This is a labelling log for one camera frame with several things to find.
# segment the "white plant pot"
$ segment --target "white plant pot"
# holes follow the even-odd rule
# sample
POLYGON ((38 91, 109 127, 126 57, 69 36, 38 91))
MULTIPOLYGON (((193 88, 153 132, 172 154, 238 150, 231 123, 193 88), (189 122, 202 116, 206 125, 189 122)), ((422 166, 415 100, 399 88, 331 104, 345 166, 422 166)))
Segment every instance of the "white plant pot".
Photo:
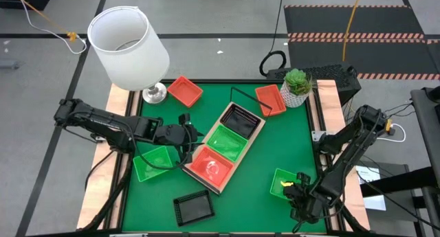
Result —
POLYGON ((289 87, 287 86, 286 82, 283 83, 280 93, 281 97, 283 97, 284 104, 287 107, 298 107, 304 103, 307 97, 309 97, 309 93, 304 95, 294 95, 289 91, 289 87))

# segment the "green square bowl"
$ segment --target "green square bowl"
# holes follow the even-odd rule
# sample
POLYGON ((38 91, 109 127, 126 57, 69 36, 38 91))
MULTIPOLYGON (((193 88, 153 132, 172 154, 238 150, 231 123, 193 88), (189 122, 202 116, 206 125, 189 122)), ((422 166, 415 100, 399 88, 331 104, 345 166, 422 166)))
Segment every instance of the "green square bowl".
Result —
POLYGON ((220 124, 206 144, 220 155, 223 155, 232 162, 236 162, 248 141, 246 138, 220 124))
MULTIPOLYGON (((168 151, 165 146, 156 148, 142 155, 147 161, 156 166, 171 167, 172 163, 168 151)), ((133 158, 135 164, 137 179, 139 182, 146 181, 156 177, 159 174, 163 174, 167 170, 154 169, 148 166, 141 157, 137 156, 133 158)))
POLYGON ((286 196, 283 194, 283 186, 281 185, 282 182, 286 181, 293 181, 294 183, 299 182, 296 179, 296 174, 285 171, 283 169, 277 168, 275 170, 274 179, 272 180, 272 186, 270 188, 270 194, 277 196, 282 199, 289 200, 286 196))

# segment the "lamp shade rim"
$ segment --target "lamp shade rim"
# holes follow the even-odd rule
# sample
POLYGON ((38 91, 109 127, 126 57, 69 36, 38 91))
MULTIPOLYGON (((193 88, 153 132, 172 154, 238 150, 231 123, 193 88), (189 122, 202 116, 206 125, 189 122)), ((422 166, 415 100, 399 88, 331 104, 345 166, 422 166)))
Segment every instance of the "lamp shade rim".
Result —
POLYGON ((133 48, 135 48, 136 46, 138 46, 142 41, 145 40, 146 36, 148 35, 149 30, 150 30, 150 21, 149 21, 149 19, 146 17, 146 15, 145 15, 142 11, 139 10, 138 7, 136 7, 136 6, 117 6, 117 7, 112 7, 112 8, 109 8, 109 9, 107 9, 107 10, 104 10, 104 11, 101 12, 99 15, 95 16, 95 18, 93 18, 93 20, 91 20, 91 22, 90 22, 90 24, 89 24, 89 28, 87 29, 87 37, 89 38, 89 42, 90 42, 90 44, 91 44, 95 49, 100 50, 100 51, 102 51, 102 52, 109 53, 109 54, 111 54, 111 53, 117 54, 117 53, 120 53, 120 52, 124 52, 124 51, 126 51, 126 50, 129 50, 129 49, 133 49, 133 48), (100 20, 102 17, 104 17, 105 15, 107 15, 107 14, 113 12, 113 11, 117 11, 117 10, 133 10, 133 11, 136 11, 138 14, 140 14, 140 15, 142 16, 142 18, 145 18, 145 20, 146 20, 146 29, 145 29, 145 33, 142 35, 142 38, 141 38, 140 40, 138 40, 135 44, 133 44, 133 45, 131 45, 131 46, 125 48, 125 49, 118 49, 118 50, 102 49, 102 48, 100 48, 99 46, 97 46, 97 45, 94 43, 94 38, 93 38, 92 35, 91 35, 91 31, 92 31, 92 29, 94 28, 94 25, 95 25, 95 23, 96 23, 97 21, 99 21, 99 20, 100 20))

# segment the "succulent plant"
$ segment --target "succulent plant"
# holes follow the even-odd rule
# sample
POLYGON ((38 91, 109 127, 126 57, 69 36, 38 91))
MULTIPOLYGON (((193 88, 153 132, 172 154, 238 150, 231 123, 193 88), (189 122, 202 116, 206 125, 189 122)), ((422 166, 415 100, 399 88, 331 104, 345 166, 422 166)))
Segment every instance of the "succulent plant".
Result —
POLYGON ((299 69, 292 69, 288 72, 284 81, 289 86, 289 91, 294 95, 307 94, 312 87, 311 78, 307 78, 306 73, 299 69))

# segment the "red dish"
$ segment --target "red dish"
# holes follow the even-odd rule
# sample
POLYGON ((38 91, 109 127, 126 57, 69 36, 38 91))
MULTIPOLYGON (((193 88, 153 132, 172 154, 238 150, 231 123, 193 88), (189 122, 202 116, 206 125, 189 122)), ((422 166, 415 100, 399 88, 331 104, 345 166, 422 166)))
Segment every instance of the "red dish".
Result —
POLYGON ((269 114, 273 116, 286 111, 286 106, 284 105, 280 90, 275 84, 256 88, 255 93, 259 101, 272 107, 272 111, 270 111, 269 108, 260 104, 261 111, 265 117, 269 116, 269 114))
POLYGON ((200 98, 203 90, 186 77, 181 76, 168 87, 168 92, 185 106, 191 107, 200 98))
POLYGON ((233 167, 234 164, 204 146, 190 168, 207 182, 220 187, 233 167))

